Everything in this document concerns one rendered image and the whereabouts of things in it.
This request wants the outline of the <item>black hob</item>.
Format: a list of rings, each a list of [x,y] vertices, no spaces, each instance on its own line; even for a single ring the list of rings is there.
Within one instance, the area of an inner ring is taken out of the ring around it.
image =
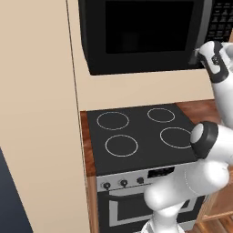
[[[99,176],[197,160],[194,124],[175,104],[89,111],[87,122]]]

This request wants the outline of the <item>wooden base cupboard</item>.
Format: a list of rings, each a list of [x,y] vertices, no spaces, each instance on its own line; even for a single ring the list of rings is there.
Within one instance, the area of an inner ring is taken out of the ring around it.
[[[233,177],[226,187],[206,199],[197,224],[201,233],[233,233]]]

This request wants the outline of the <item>silver and black oven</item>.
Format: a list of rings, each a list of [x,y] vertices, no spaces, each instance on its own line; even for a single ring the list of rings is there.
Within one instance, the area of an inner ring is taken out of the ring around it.
[[[145,189],[187,164],[154,167],[96,178],[99,233],[139,233],[153,211],[144,200]]]

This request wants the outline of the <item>tall beige cupboard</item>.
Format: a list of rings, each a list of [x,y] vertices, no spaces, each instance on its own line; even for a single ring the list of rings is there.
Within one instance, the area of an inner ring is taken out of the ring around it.
[[[34,233],[89,233],[66,0],[0,0],[0,147]]]

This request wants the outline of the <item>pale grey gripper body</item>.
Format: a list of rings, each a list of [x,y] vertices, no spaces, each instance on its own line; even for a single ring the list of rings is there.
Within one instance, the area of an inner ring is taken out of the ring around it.
[[[201,68],[202,64],[198,60],[198,48],[196,48],[193,52],[192,55],[188,61],[188,66],[190,68]]]

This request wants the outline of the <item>black oven door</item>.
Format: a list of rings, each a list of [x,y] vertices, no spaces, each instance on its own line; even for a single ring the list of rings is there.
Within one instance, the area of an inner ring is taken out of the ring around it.
[[[147,185],[116,189],[113,195],[136,194],[145,191]],[[153,211],[143,198],[111,201],[97,193],[99,233],[138,233],[151,218]],[[178,212],[177,223],[185,230],[193,228],[205,197],[187,200]]]

